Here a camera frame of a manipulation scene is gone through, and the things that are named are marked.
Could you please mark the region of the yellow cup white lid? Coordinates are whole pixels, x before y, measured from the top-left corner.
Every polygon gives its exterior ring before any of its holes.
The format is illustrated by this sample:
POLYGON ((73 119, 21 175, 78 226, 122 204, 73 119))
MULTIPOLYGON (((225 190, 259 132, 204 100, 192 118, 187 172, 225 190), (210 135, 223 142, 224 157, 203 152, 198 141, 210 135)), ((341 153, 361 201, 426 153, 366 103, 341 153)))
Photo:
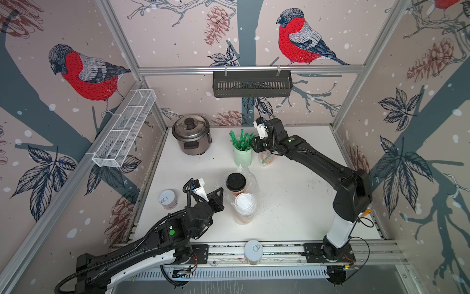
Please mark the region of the yellow cup white lid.
POLYGON ((246 225, 254 218, 257 200, 252 194, 244 192, 235 198, 233 206, 236 211, 236 222, 240 225, 246 225))

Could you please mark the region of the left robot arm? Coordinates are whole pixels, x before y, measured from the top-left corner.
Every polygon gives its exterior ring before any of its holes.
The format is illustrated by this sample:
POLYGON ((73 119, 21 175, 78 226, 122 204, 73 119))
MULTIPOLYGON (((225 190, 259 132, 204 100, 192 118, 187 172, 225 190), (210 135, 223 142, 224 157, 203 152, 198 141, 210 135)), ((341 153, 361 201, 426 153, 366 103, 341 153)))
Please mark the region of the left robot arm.
POLYGON ((83 254, 77 258, 76 272, 59 281, 54 289, 75 279, 74 294, 104 294, 120 282, 154 267, 181 264, 193 254, 197 240, 213 224, 213 215, 223 211, 223 188, 199 199, 194 205, 171 213, 155 223, 144 237, 101 256, 83 254))

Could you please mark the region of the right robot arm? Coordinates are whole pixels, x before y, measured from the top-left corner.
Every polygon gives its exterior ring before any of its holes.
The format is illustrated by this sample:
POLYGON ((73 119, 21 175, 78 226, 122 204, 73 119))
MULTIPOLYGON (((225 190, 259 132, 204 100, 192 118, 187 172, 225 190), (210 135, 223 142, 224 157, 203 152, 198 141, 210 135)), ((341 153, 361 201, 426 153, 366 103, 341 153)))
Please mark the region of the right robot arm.
POLYGON ((369 174, 335 162, 298 135, 288 135, 278 118, 258 118, 253 125, 258 135, 250 146, 255 152, 268 151, 300 163, 337 192, 332 204, 336 215, 321 247, 324 258, 335 262, 346 252, 357 221, 372 203, 369 174))

